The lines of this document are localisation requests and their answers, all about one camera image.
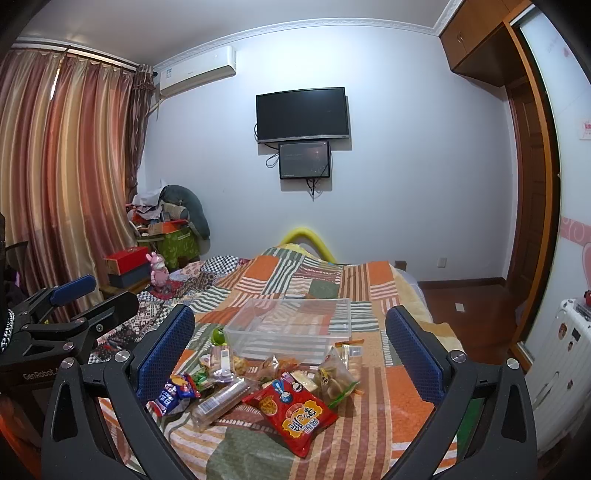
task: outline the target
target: bedspread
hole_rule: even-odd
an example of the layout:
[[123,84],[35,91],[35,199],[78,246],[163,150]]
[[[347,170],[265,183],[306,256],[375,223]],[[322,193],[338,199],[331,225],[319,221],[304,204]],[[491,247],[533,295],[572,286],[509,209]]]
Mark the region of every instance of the bedspread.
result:
[[[257,409],[242,404],[203,433],[193,428],[189,410],[155,420],[165,437],[200,479],[381,478],[433,409],[418,396],[388,341],[386,312],[402,304],[448,350],[461,348],[451,328],[433,323],[417,293],[387,261],[333,265],[291,250],[271,248],[240,265],[189,304],[195,312],[195,331],[175,372],[191,373],[198,357],[209,350],[212,330],[226,325],[250,298],[349,298],[353,338],[363,339],[363,356],[357,369],[363,394],[351,395],[338,406],[338,420],[316,436],[305,459],[284,446]],[[109,401],[101,399],[101,406],[123,460],[141,470]],[[455,458],[454,441],[440,469],[452,466]]]

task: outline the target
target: bed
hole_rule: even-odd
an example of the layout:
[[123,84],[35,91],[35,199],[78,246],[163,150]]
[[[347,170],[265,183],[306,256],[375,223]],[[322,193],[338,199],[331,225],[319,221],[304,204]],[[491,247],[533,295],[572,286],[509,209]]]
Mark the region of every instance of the bed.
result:
[[[337,422],[316,436],[305,459],[294,456],[261,413],[249,406],[238,405],[203,433],[193,427],[189,410],[158,420],[154,416],[167,440],[200,479],[378,480],[402,455],[433,409],[418,396],[388,341],[386,312],[404,305],[448,351],[462,348],[448,325],[433,323],[412,276],[387,261],[335,265],[290,249],[270,248],[252,260],[217,257],[189,265],[176,278],[198,288],[188,288],[169,300],[141,293],[138,315],[102,338],[92,361],[105,360],[118,348],[133,348],[177,303],[191,307],[196,325],[175,372],[195,369],[198,357],[209,349],[213,329],[227,325],[250,298],[349,298],[353,338],[363,339],[357,372],[363,394],[351,395],[338,406]],[[122,459],[141,471],[109,401],[101,399],[101,407]],[[454,441],[440,470],[455,463],[456,453]]]

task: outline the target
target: curtain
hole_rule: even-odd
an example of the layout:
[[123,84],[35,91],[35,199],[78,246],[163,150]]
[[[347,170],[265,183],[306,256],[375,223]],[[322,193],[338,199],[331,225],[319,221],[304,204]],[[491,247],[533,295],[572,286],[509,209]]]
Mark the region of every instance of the curtain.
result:
[[[29,241],[29,292],[86,274],[106,283],[102,258],[134,244],[125,216],[132,81],[120,68],[43,51],[12,50],[0,66],[0,211],[7,244]],[[101,299],[95,290],[77,307]]]
[[129,203],[138,193],[138,169],[144,152],[148,111],[154,89],[154,69],[149,65],[140,65],[135,71],[129,102],[128,161],[125,165],[125,191]]

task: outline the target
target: red snack bag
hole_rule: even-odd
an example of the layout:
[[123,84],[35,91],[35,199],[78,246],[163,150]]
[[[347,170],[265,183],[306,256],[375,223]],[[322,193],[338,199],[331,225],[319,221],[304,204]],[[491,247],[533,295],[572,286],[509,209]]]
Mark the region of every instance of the red snack bag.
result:
[[332,424],[337,415],[324,403],[283,373],[263,390],[242,401],[258,408],[285,440],[289,450],[304,458],[310,450],[312,434]]

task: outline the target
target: pink bear toy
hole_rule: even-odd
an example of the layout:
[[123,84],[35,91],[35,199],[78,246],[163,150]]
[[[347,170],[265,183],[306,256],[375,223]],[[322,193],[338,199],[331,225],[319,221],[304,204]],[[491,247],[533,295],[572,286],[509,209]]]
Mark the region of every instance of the pink bear toy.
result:
[[164,257],[156,252],[151,255],[146,254],[146,258],[152,267],[152,285],[156,288],[162,288],[168,281],[168,268],[164,265]]

